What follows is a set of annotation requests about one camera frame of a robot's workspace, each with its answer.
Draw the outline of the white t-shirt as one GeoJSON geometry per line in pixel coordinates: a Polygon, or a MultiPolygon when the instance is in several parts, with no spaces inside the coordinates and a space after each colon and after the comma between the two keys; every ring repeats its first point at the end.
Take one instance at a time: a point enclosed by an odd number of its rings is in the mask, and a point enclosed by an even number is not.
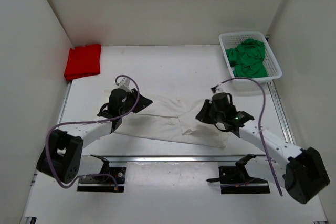
{"type": "Polygon", "coordinates": [[[196,119],[206,99],[203,95],[151,91],[141,94],[153,103],[124,117],[115,131],[117,134],[219,149],[226,147],[228,133],[196,119]]]}

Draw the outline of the red t-shirt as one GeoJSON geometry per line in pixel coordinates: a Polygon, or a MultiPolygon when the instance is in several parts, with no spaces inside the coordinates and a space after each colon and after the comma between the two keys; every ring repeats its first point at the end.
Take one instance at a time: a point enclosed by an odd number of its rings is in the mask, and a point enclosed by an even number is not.
{"type": "Polygon", "coordinates": [[[66,81],[100,74],[101,45],[70,48],[64,72],[66,81]]]}

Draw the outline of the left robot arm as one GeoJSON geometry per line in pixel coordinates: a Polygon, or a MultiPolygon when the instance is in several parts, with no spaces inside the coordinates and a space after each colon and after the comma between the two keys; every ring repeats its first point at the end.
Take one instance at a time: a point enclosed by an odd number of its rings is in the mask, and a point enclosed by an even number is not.
{"type": "Polygon", "coordinates": [[[103,164],[96,165],[91,174],[79,175],[82,150],[90,143],[116,131],[125,116],[138,113],[152,103],[152,100],[142,96],[137,89],[113,89],[108,102],[102,105],[95,119],[60,123],[47,133],[37,170],[54,178],[64,189],[86,176],[93,177],[98,182],[114,179],[110,175],[110,169],[103,164]]]}

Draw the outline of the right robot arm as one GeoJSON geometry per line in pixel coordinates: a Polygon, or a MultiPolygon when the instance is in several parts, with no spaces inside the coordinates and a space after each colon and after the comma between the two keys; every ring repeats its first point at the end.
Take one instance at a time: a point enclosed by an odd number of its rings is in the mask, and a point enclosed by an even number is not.
{"type": "Polygon", "coordinates": [[[297,202],[306,204],[327,187],[330,179],[320,153],[310,147],[285,143],[277,135],[260,126],[254,117],[245,111],[237,111],[232,95],[217,93],[206,99],[196,119],[202,123],[224,126],[225,133],[233,133],[238,138],[263,150],[278,167],[271,172],[280,187],[297,202]]]}

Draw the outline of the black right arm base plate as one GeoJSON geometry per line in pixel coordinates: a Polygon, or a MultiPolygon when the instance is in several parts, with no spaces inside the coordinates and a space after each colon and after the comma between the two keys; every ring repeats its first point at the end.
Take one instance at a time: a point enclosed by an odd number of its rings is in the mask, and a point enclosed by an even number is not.
{"type": "Polygon", "coordinates": [[[239,159],[234,166],[220,166],[217,178],[208,178],[207,183],[219,183],[222,195],[269,194],[268,182],[264,179],[251,177],[246,169],[247,163],[256,161],[257,156],[247,154],[239,159]]]}

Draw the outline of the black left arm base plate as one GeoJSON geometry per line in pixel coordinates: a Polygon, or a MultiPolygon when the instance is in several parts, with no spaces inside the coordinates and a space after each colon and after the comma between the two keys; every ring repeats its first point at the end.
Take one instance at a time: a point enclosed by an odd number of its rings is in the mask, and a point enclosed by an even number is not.
{"type": "Polygon", "coordinates": [[[95,176],[81,178],[77,185],[77,192],[86,193],[123,193],[127,168],[121,165],[105,164],[100,174],[109,176],[95,176]]]}

